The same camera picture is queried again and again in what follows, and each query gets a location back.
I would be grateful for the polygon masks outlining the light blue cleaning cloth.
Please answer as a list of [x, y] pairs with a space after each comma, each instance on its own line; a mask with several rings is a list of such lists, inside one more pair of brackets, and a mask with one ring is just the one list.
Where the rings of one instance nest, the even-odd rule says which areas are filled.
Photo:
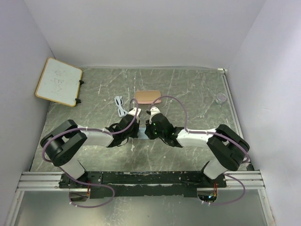
[[145, 134], [146, 128], [139, 128], [137, 133], [138, 139], [149, 139], [148, 136]]

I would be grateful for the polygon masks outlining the pink glasses case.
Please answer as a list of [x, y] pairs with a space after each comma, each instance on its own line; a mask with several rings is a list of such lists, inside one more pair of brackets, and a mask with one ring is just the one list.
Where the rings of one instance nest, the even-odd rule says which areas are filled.
[[135, 99], [140, 105], [150, 105], [159, 97], [161, 92], [158, 90], [140, 90], [135, 93]]

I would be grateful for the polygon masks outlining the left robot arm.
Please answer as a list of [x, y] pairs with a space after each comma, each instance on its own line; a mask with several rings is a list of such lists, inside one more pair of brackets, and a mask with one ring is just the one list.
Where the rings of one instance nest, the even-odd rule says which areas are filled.
[[43, 155], [47, 155], [51, 163], [63, 169], [71, 176], [71, 183], [77, 188], [88, 182], [86, 170], [74, 155], [82, 146], [97, 145], [116, 147], [130, 137], [137, 138], [140, 120], [138, 116], [127, 114], [120, 122], [104, 129], [84, 128], [74, 120], [66, 120], [42, 138], [40, 145]]

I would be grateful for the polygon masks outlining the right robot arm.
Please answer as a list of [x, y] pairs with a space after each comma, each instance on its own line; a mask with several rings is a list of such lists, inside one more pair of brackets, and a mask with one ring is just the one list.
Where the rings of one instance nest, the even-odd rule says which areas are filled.
[[209, 130], [188, 130], [173, 126], [167, 117], [156, 113], [146, 121], [145, 135], [161, 139], [171, 147], [207, 147], [214, 159], [205, 164], [199, 176], [202, 186], [210, 187], [226, 171], [236, 171], [247, 160], [250, 145], [225, 124]]

